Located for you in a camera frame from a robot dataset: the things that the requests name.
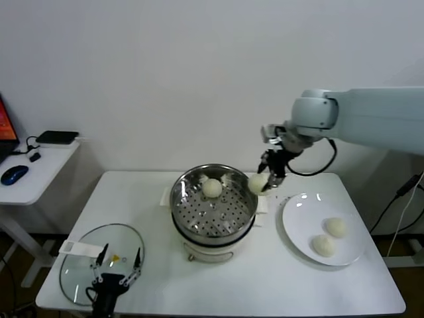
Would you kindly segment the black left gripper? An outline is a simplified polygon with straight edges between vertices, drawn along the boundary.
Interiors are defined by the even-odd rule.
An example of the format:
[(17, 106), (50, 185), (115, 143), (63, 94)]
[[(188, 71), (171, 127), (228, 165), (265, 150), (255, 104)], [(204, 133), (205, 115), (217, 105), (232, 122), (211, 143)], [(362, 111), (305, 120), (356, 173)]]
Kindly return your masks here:
[(132, 272), (128, 275), (122, 274), (100, 274), (100, 267), (103, 264), (107, 254), (109, 244), (106, 244), (103, 250), (98, 254), (94, 262), (90, 264), (93, 272), (92, 288), (97, 295), (122, 295), (128, 291), (128, 286), (131, 286), (140, 276), (142, 268), (142, 253), (141, 249), (137, 250), (137, 254), (132, 267)]

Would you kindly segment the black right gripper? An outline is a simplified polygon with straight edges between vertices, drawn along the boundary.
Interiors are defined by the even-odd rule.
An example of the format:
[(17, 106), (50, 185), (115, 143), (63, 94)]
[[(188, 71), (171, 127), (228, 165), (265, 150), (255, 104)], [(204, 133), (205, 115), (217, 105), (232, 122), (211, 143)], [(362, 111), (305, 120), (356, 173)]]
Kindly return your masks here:
[(291, 152), (269, 149), (260, 158), (257, 173), (261, 174), (267, 167), (271, 173), (263, 186), (263, 192), (279, 187), (286, 175), (286, 164), (292, 159)]

